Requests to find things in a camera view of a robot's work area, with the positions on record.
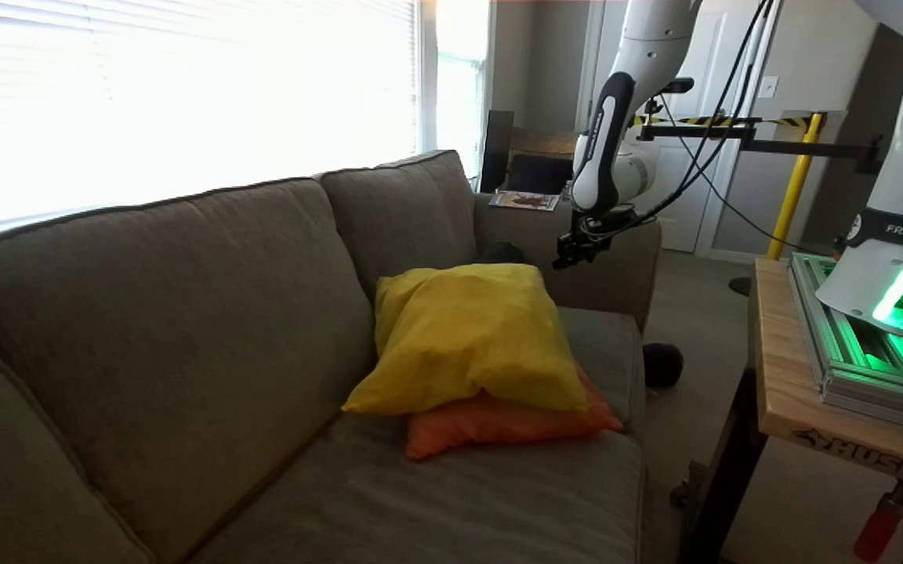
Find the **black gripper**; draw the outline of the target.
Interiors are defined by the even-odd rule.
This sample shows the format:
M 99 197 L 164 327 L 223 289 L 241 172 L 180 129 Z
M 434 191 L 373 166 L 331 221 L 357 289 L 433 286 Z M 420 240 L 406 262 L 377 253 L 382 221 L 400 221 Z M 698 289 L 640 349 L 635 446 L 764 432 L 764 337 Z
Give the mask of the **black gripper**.
M 612 210 L 601 219 L 592 212 L 569 212 L 568 231 L 555 245 L 555 268 L 592 262 L 601 251 L 612 247 L 616 231 L 626 231 L 640 221 L 634 210 Z

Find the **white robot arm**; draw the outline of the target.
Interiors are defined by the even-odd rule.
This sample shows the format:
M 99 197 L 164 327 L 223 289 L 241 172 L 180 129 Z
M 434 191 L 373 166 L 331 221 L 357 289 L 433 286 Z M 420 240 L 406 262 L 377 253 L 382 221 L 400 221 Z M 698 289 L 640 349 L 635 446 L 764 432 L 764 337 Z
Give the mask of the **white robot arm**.
M 851 0 L 865 16 L 903 39 L 903 0 Z M 592 122 L 572 143 L 569 225 L 557 239 L 557 262 L 601 253 L 625 230 L 641 225 L 634 197 L 648 181 L 622 181 L 616 147 L 631 117 L 660 95 L 691 48 L 698 0 L 626 0 L 625 29 Z M 845 317 L 903 334 L 903 96 L 895 126 L 865 208 L 815 299 Z

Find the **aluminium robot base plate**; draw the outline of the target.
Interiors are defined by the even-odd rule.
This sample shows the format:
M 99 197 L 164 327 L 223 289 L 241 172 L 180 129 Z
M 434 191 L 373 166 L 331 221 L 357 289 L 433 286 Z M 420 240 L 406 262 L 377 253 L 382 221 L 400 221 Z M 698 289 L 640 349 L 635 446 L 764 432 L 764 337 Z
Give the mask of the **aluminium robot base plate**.
M 903 334 L 842 317 L 815 299 L 833 260 L 794 253 L 790 277 L 815 352 L 823 404 L 903 419 Z

